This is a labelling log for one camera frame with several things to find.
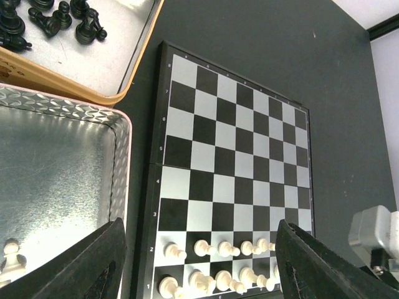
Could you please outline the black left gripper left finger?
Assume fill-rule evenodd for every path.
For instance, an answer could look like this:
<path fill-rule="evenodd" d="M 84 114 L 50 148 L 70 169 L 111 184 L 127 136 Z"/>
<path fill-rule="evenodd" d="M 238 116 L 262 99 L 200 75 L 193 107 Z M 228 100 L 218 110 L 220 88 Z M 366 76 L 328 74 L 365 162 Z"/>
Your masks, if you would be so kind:
<path fill-rule="evenodd" d="M 1 289 L 1 298 L 117 298 L 127 251 L 116 218 Z"/>

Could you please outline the black and grey chessboard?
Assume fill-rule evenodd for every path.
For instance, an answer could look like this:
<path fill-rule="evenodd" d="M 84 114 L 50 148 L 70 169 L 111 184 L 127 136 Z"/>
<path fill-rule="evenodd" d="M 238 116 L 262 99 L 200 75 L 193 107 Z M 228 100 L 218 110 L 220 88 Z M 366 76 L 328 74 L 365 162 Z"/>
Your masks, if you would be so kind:
<path fill-rule="evenodd" d="M 273 251 L 197 256 L 200 239 L 217 247 L 276 241 L 279 222 L 313 234 L 310 113 L 250 80 L 175 45 L 160 46 L 145 207 L 140 221 L 138 298 L 160 298 L 174 277 L 187 298 L 194 271 L 214 277 L 244 267 L 274 275 Z M 168 259 L 170 243 L 187 258 Z"/>

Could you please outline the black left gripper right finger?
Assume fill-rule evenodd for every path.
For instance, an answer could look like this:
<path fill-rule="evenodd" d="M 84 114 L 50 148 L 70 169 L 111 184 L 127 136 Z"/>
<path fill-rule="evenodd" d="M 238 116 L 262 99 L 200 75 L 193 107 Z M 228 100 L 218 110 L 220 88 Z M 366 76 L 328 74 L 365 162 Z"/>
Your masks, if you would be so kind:
<path fill-rule="evenodd" d="M 279 223 L 276 259 L 284 298 L 398 298 L 389 258 L 373 249 L 365 272 L 297 225 Z"/>

